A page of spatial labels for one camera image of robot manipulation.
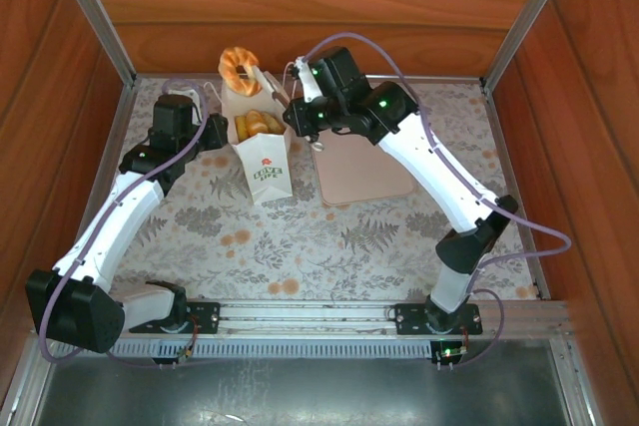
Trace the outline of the long striped fake bread roll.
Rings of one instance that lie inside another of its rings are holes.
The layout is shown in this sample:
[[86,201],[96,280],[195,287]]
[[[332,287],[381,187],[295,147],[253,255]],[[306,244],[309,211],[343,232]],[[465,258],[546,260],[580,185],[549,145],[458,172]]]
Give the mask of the long striped fake bread roll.
[[270,132],[262,113],[256,110],[250,110],[246,113],[246,129],[249,137]]

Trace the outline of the ring-shaped twisted fake bread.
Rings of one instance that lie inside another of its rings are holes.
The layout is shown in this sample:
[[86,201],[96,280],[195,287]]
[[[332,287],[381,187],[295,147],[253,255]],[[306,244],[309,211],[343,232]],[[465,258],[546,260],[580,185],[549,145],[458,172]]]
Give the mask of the ring-shaped twisted fake bread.
[[254,73],[254,68],[259,66],[259,60],[252,51],[244,47],[228,47],[220,56],[218,71],[229,89],[252,97],[262,90]]

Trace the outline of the white paper bag with handles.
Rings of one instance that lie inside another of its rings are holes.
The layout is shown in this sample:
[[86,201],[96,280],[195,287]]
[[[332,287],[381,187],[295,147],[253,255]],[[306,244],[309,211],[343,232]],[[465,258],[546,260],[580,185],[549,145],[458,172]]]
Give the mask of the white paper bag with handles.
[[[290,197],[292,193],[289,150],[293,129],[283,120],[286,106],[271,100],[262,89],[252,97],[236,94],[226,85],[221,87],[221,112],[229,120],[228,139],[239,156],[253,202],[261,204]],[[235,117],[250,110],[266,112],[286,127],[282,135],[257,134],[239,143]]]

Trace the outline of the pale pink tray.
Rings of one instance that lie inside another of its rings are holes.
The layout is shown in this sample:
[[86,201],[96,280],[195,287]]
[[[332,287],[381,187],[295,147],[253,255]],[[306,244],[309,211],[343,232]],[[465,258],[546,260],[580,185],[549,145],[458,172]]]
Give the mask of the pale pink tray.
[[403,197],[416,181],[393,157],[360,136],[322,132],[321,152],[313,151],[319,190],[330,206]]

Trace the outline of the floral patterned table cover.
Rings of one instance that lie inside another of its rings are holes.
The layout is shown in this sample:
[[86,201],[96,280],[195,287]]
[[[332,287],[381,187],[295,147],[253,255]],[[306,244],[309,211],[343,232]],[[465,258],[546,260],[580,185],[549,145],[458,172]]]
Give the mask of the floral patterned table cover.
[[164,280],[210,299],[424,300],[449,229],[436,202],[416,184],[407,196],[330,206],[313,151],[291,142],[293,194],[261,205],[231,147],[200,154],[137,231],[113,290]]

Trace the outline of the circuit board with green light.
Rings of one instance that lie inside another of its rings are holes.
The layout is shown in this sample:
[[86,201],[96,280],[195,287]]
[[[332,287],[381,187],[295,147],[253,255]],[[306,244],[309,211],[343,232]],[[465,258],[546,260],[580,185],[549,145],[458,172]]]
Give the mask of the circuit board with green light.
[[430,342],[430,362],[438,371],[452,371],[468,352],[468,340],[436,340]]

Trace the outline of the grey metal sheet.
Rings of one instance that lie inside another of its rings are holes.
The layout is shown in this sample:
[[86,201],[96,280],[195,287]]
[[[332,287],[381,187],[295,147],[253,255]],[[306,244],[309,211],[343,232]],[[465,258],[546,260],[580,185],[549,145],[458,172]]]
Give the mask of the grey metal sheet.
[[78,358],[36,426],[569,426],[543,345],[440,369],[416,359],[233,359],[173,370]]

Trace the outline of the aluminium frame post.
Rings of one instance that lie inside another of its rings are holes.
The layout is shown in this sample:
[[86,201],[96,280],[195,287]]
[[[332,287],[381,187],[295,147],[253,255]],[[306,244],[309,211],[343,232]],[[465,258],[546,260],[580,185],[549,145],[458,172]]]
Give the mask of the aluminium frame post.
[[137,71],[101,0],[76,0],[123,84],[133,86]]
[[548,0],[526,0],[495,54],[482,85],[492,92]]

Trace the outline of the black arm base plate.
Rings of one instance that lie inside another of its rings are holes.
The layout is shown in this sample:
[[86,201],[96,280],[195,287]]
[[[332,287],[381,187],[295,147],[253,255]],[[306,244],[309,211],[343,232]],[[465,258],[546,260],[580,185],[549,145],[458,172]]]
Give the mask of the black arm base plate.
[[218,333],[221,305],[212,301],[189,301],[187,303],[186,333],[197,335],[215,335]]
[[463,303],[455,312],[447,313],[434,303],[398,303],[393,307],[398,335],[480,335],[483,333],[479,308]]

